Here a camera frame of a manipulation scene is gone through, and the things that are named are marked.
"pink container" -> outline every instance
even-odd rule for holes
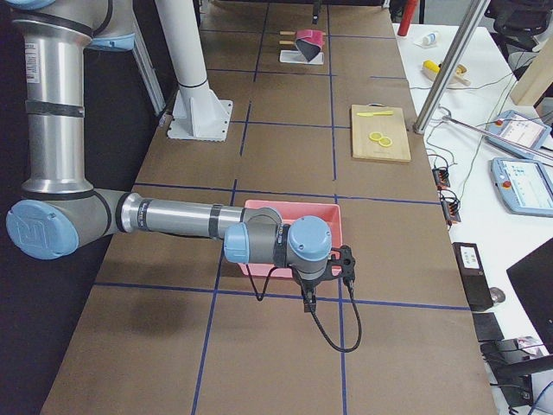
[[[327,203],[299,203],[295,201],[246,201],[246,208],[274,208],[283,217],[283,223],[292,224],[303,216],[312,215],[323,219],[330,227],[332,233],[332,246],[342,246],[342,225],[340,217],[340,206]],[[239,264],[244,275],[248,271],[244,264]],[[256,277],[266,277],[271,264],[250,264],[251,275]],[[333,274],[338,275],[340,268],[333,269]],[[292,271],[289,269],[279,269],[272,273],[272,277],[292,278]]]

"white desk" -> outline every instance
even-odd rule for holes
[[[435,30],[440,33],[437,47],[424,49],[413,44],[414,40]],[[411,25],[407,36],[397,37],[417,113],[422,108],[429,89],[413,88],[431,86],[431,81],[421,70],[423,61],[441,62],[456,30],[457,28],[452,26]],[[471,80],[471,87],[497,81],[511,72],[485,28],[476,30],[461,63],[467,67],[466,78]],[[489,118],[508,109],[516,109],[525,115],[536,117],[534,108],[516,106],[510,98],[507,98],[501,110],[505,96],[514,82],[514,76],[507,76],[500,82],[481,89],[447,90],[441,105],[452,112],[453,118],[471,125],[485,123]],[[463,88],[461,84],[452,86]],[[443,113],[438,110],[434,118],[440,118],[442,115]],[[437,124],[437,122],[430,123],[425,131],[425,140]],[[449,179],[452,190],[459,196],[461,196],[462,182],[470,169],[479,141],[480,134],[454,124],[437,126],[430,138],[431,143],[440,145],[453,153],[457,164],[450,169]],[[550,137],[546,145],[551,146],[551,143],[553,140]],[[452,156],[446,151],[436,148],[434,151],[452,163]],[[505,338],[510,339],[521,335],[537,337],[535,329],[511,287],[506,269],[553,237],[553,219],[507,212],[490,179],[489,161],[497,156],[508,155],[490,144],[482,143],[461,199],[461,223],[453,225],[449,235],[452,242],[473,242],[478,245],[489,286],[499,287],[505,292],[505,302],[492,309]],[[553,176],[553,169],[548,168],[548,173]],[[494,397],[500,413],[507,413],[501,392],[495,391]]]

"white pillar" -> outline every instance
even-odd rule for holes
[[[209,89],[193,0],[156,0],[177,81],[171,138],[224,141],[232,102]]]

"wooden cutting board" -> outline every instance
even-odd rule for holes
[[[363,112],[393,111],[392,115],[361,117]],[[380,132],[392,141],[383,147],[369,139],[372,132]],[[408,163],[411,161],[409,141],[405,130],[404,112],[392,106],[352,105],[352,153],[353,158]]]

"yellow lemon slice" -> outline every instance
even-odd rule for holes
[[[378,143],[379,143],[382,147],[390,147],[390,146],[393,144],[393,141],[391,141],[391,138],[389,138],[389,137],[381,137],[381,138],[378,140]]]
[[[381,132],[373,131],[371,134],[369,134],[369,139],[371,141],[380,141],[384,135]]]

